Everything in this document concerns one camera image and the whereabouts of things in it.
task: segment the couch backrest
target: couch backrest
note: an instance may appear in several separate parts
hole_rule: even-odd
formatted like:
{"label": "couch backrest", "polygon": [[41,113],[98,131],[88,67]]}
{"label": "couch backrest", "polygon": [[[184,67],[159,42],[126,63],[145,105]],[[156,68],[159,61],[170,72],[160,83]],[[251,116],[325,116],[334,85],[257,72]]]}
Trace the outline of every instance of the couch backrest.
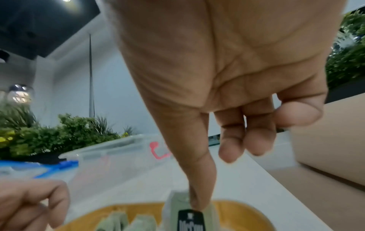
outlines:
{"label": "couch backrest", "polygon": [[324,116],[291,130],[298,162],[365,185],[365,94],[324,106]]}

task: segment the hand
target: hand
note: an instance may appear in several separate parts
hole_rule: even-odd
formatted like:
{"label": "hand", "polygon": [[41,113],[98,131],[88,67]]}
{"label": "hand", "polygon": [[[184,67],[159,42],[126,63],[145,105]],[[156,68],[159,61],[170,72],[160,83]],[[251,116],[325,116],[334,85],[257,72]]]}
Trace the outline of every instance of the hand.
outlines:
{"label": "hand", "polygon": [[[48,207],[41,201],[48,199]],[[0,230],[44,231],[65,220],[70,197],[56,180],[0,180]]]}
{"label": "hand", "polygon": [[[324,66],[345,2],[99,0],[148,110],[189,179],[195,209],[209,203],[216,180],[209,112],[222,128],[219,155],[226,162],[244,149],[270,150],[276,127],[322,116]],[[274,93],[282,100],[277,110]]]}

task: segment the black label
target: black label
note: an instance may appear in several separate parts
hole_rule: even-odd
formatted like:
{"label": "black label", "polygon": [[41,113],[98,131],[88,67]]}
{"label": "black label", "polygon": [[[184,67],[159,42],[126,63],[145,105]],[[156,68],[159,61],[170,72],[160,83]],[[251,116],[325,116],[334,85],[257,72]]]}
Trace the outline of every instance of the black label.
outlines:
{"label": "black label", "polygon": [[180,210],[177,231],[206,231],[203,213],[192,209]]}

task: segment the black ceiling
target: black ceiling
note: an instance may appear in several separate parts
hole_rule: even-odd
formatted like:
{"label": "black ceiling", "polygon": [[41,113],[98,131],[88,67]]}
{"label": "black ceiling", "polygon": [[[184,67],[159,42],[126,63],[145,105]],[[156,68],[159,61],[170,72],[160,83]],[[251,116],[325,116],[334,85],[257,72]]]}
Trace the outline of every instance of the black ceiling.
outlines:
{"label": "black ceiling", "polygon": [[99,13],[95,0],[0,0],[0,49],[46,57]]}

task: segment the orange tray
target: orange tray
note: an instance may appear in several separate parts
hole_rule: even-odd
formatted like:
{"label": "orange tray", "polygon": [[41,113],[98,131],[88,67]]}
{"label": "orange tray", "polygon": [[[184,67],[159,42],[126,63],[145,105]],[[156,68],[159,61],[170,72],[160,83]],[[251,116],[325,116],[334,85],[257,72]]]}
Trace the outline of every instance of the orange tray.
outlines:
{"label": "orange tray", "polygon": [[[164,203],[121,204],[86,214],[56,231],[94,231],[101,219],[113,211],[125,211],[131,222],[137,214],[153,215],[159,224]],[[275,231],[271,222],[257,209],[234,201],[213,201],[222,227],[235,231]]]}

